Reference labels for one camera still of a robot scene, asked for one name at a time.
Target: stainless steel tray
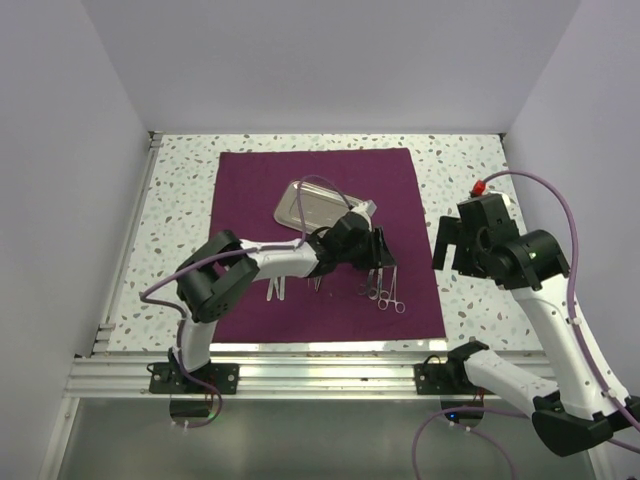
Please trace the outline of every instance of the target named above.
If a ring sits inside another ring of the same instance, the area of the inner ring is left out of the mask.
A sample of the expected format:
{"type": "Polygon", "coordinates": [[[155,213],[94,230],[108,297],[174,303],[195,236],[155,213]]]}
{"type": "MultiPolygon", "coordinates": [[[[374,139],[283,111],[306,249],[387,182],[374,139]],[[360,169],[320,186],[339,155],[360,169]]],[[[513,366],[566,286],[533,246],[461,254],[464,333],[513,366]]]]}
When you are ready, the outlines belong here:
{"type": "MultiPolygon", "coordinates": [[[[282,195],[282,199],[273,213],[273,218],[280,225],[301,232],[302,223],[296,204],[297,190],[298,180],[294,180],[282,195]]],[[[320,227],[332,227],[342,215],[349,211],[340,195],[333,190],[312,183],[304,182],[300,195],[307,233],[320,227]]],[[[352,205],[362,202],[359,198],[350,195],[346,195],[346,197],[352,205]]]]}

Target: terrazzo table surface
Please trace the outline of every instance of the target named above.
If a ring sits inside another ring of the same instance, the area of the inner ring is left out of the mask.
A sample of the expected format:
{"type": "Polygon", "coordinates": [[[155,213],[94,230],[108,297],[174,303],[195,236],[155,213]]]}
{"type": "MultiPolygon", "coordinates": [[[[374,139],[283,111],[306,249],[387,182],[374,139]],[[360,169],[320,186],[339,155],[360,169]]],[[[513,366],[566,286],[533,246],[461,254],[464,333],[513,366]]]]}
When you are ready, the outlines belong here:
{"type": "MultiPolygon", "coordinates": [[[[506,168],[504,152],[496,135],[165,135],[151,182],[146,187],[146,201],[132,252],[112,310],[110,322],[115,328],[107,350],[113,353],[166,352],[173,343],[175,312],[143,305],[138,293],[175,271],[191,252],[206,242],[221,152],[393,147],[406,147],[411,151],[432,249],[439,217],[457,215],[456,204],[468,197],[476,179],[506,168]]],[[[524,231],[511,180],[501,177],[491,186],[515,200],[509,207],[510,213],[524,231]]],[[[458,276],[450,269],[451,257],[445,270],[436,272],[447,332],[445,339],[216,344],[213,349],[275,352],[445,350],[466,343],[474,336],[495,350],[541,350],[529,320],[511,295],[498,290],[491,281],[458,276]]],[[[402,272],[399,272],[398,281],[401,298],[402,272]]],[[[156,297],[175,300],[175,286],[164,288],[156,297]]]]}

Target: forceps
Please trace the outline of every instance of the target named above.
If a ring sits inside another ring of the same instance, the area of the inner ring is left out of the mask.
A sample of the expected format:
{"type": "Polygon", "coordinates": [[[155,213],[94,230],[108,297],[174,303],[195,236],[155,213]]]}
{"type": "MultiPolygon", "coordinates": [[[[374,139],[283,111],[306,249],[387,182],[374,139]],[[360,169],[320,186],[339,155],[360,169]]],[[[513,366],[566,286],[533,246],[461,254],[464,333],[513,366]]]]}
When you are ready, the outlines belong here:
{"type": "Polygon", "coordinates": [[[391,286],[389,290],[379,290],[378,296],[378,308],[380,310],[386,310],[389,308],[389,304],[393,303],[396,313],[404,313],[405,304],[397,300],[398,289],[398,267],[393,267],[393,276],[391,277],[391,286]]]}

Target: white wall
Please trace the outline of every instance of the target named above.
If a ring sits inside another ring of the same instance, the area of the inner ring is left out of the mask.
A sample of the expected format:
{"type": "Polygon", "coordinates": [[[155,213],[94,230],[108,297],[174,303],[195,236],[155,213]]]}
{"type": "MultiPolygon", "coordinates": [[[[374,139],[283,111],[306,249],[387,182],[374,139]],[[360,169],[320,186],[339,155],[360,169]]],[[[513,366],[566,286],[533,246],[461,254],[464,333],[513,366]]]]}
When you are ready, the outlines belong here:
{"type": "MultiPolygon", "coordinates": [[[[635,0],[583,0],[506,137],[511,168],[545,176],[568,197],[580,235],[580,302],[609,363],[636,395],[639,18],[635,0]]],[[[521,181],[516,187],[528,224],[547,228],[567,245],[566,221],[550,195],[521,181]]],[[[640,434],[626,436],[640,445],[640,434]]],[[[615,455],[622,457],[616,478],[640,474],[637,455],[615,455]]]]}
{"type": "Polygon", "coordinates": [[[83,0],[148,129],[505,132],[579,0],[83,0]]]}
{"type": "Polygon", "coordinates": [[[0,478],[37,476],[146,132],[76,0],[0,5],[0,478]]]}

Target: maroon cloth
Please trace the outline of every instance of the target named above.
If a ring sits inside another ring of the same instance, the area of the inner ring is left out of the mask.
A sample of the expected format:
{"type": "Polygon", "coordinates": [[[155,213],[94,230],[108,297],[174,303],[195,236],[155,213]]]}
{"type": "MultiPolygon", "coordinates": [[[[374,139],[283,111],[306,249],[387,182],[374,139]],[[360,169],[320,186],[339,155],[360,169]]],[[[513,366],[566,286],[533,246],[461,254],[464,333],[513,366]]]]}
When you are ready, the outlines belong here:
{"type": "MultiPolygon", "coordinates": [[[[406,312],[357,294],[367,272],[340,265],[316,293],[307,279],[288,277],[285,300],[266,301],[268,280],[251,285],[219,321],[214,341],[224,343],[344,342],[444,337],[444,323],[416,174],[407,149],[332,152],[222,153],[213,197],[210,235],[223,229],[257,242],[287,241],[299,233],[273,218],[292,180],[322,175],[348,195],[372,199],[374,225],[398,264],[398,300],[406,312]]],[[[385,287],[391,282],[385,269],[385,287]]]]}

